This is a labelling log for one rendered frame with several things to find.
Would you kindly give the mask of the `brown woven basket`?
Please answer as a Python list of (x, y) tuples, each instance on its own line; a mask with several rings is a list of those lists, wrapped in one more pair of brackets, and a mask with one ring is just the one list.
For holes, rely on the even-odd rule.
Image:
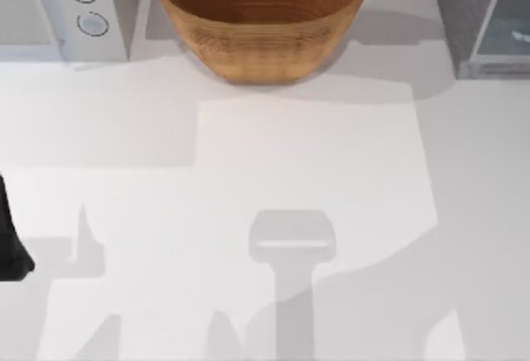
[(364, 0), (160, 0), (177, 35), (233, 84), (289, 84), (335, 51)]

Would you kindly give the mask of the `pale microwave oven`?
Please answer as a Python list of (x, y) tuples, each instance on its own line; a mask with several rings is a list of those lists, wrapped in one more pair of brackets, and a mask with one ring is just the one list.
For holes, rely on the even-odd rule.
[[(128, 60), (140, 0), (0, 0), (0, 62), (67, 63)], [(97, 12), (109, 23), (101, 37), (79, 30), (79, 14)]]

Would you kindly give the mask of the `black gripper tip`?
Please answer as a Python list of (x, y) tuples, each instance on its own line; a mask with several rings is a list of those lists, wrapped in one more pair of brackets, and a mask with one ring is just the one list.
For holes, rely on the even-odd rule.
[(5, 181), (0, 175), (0, 282), (22, 281), (35, 267), (15, 229)]

